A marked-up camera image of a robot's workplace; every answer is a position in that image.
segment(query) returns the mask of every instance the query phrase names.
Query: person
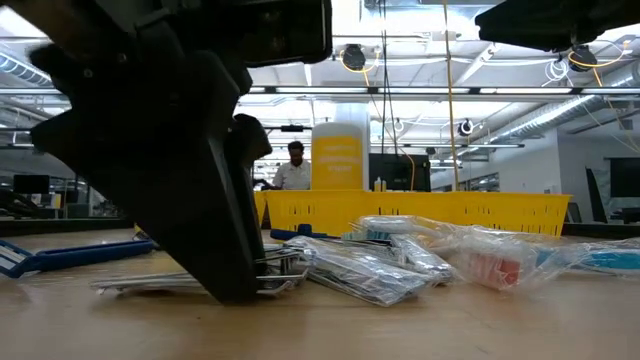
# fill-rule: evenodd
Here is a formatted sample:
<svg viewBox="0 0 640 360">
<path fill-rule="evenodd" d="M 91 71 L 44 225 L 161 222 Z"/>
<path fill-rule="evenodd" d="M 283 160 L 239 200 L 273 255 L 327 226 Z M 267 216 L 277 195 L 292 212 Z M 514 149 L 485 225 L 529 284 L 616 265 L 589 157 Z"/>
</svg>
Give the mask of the person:
<svg viewBox="0 0 640 360">
<path fill-rule="evenodd" d="M 304 159 L 304 145 L 300 141 L 289 144 L 290 161 L 278 168 L 273 179 L 274 190 L 310 190 L 311 164 Z"/>
</svg>

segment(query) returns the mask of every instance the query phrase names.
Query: ceiling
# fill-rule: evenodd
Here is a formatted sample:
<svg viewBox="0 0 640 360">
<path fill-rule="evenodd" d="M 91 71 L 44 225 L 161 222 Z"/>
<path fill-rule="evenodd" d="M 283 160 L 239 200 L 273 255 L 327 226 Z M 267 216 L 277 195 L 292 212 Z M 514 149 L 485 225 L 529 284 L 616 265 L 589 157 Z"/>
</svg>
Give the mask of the ceiling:
<svg viewBox="0 0 640 360">
<path fill-rule="evenodd" d="M 382 86 L 385 61 L 376 60 L 382 49 L 380 31 L 387 30 L 387 59 L 390 86 L 446 87 L 446 36 L 444 33 L 443 7 L 440 5 L 415 6 L 415 0 L 396 0 L 402 7 L 394 8 L 382 20 L 376 11 L 369 11 L 359 0 L 333 1 L 334 57 L 315 65 L 287 64 L 251 69 L 255 86 L 366 86 L 365 76 L 347 71 L 340 60 L 340 53 L 347 44 L 360 44 L 368 58 L 367 73 L 371 86 Z M 449 45 L 451 51 L 451 76 L 455 86 L 460 87 L 554 87 L 570 86 L 567 77 L 575 86 L 593 86 L 592 72 L 567 72 L 567 76 L 553 78 L 552 72 L 564 75 L 562 67 L 555 65 L 557 54 L 545 53 L 504 44 L 491 44 L 478 39 L 478 30 L 473 18 L 499 3 L 496 0 L 455 1 L 449 3 Z M 29 48 L 46 42 L 44 35 L 9 9 L 0 10 L 0 54 L 7 54 L 28 65 Z M 640 25 L 608 31 L 589 44 L 591 51 L 601 62 L 620 57 L 626 40 L 624 55 L 619 61 L 600 69 L 606 76 L 609 72 L 636 60 L 640 55 Z M 14 75 L 0 71 L 0 87 L 33 86 Z M 39 110 L 57 114 L 68 108 L 68 104 L 54 97 L 13 97 Z M 394 116 L 399 139 L 405 142 L 448 142 L 449 105 L 446 97 L 421 100 L 419 97 L 396 96 L 392 98 Z M 487 136 L 490 132 L 509 126 L 519 116 L 526 114 L 554 99 L 523 99 L 513 102 L 499 96 L 487 100 L 457 99 L 453 102 L 454 122 L 465 119 L 476 125 L 475 137 Z M 236 112 L 244 112 L 260 119 L 265 125 L 301 124 L 333 121 L 336 103 L 364 102 L 368 104 L 372 123 L 381 119 L 371 98 L 367 96 L 283 96 L 246 95 L 241 99 Z M 377 101 L 378 108 L 382 102 Z M 7 124 L 6 117 L 0 118 Z M 576 120 L 576 127 L 590 123 L 590 118 Z M 382 128 L 372 129 L 372 138 L 382 135 Z M 281 133 L 273 131 L 270 137 L 278 144 L 293 139 L 310 140 L 310 132 Z M 424 150 L 409 150 L 423 153 Z M 274 159 L 286 159 L 286 150 L 276 147 Z"/>
</svg>

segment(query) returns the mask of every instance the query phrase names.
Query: yellow container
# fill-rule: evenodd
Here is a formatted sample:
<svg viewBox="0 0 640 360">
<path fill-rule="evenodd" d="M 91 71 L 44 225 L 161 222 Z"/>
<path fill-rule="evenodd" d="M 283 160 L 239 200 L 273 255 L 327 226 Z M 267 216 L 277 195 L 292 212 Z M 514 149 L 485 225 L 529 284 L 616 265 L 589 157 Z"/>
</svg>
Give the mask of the yellow container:
<svg viewBox="0 0 640 360">
<path fill-rule="evenodd" d="M 365 215 L 416 215 L 457 225 L 560 236 L 570 196 L 511 193 L 400 193 L 364 191 L 270 191 L 274 229 L 340 235 Z"/>
<path fill-rule="evenodd" d="M 256 191 L 253 193 L 253 198 L 256 202 L 256 210 L 258 210 L 258 223 L 262 225 L 262 219 L 264 218 L 264 209 L 267 206 L 266 192 Z"/>
</svg>

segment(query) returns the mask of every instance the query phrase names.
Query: ceiling duct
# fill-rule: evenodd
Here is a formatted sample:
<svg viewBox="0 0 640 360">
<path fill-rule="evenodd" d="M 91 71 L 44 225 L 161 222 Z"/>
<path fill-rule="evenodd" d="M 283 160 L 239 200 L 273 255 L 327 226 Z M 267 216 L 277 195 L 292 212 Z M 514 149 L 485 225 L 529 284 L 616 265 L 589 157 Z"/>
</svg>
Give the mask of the ceiling duct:
<svg viewBox="0 0 640 360">
<path fill-rule="evenodd" d="M 618 69 L 604 77 L 608 87 L 640 86 L 640 61 Z M 607 107 L 605 97 L 600 95 L 578 96 L 561 103 L 548 104 L 513 121 L 508 130 L 498 131 L 490 142 L 504 142 L 508 138 L 526 138 L 539 135 L 578 117 L 594 113 Z"/>
<path fill-rule="evenodd" d="M 2 52 L 0 52 L 0 72 L 14 75 L 35 86 L 53 86 L 51 80 L 44 73 Z"/>
</svg>

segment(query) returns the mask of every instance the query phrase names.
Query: wooden table surface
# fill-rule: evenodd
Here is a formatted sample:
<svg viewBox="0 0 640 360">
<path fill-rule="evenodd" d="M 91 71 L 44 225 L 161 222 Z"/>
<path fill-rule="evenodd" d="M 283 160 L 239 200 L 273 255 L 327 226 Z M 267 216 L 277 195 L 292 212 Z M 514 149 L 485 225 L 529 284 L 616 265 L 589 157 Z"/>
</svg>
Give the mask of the wooden table surface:
<svg viewBox="0 0 640 360">
<path fill-rule="evenodd" d="M 36 251 L 131 231 L 9 239 Z M 380 308 L 313 283 L 222 307 L 206 295 L 98 295 L 92 279 L 176 271 L 164 253 L 0 277 L 0 359 L 638 359 L 640 282 L 563 276 L 528 296 L 472 284 Z"/>
</svg>

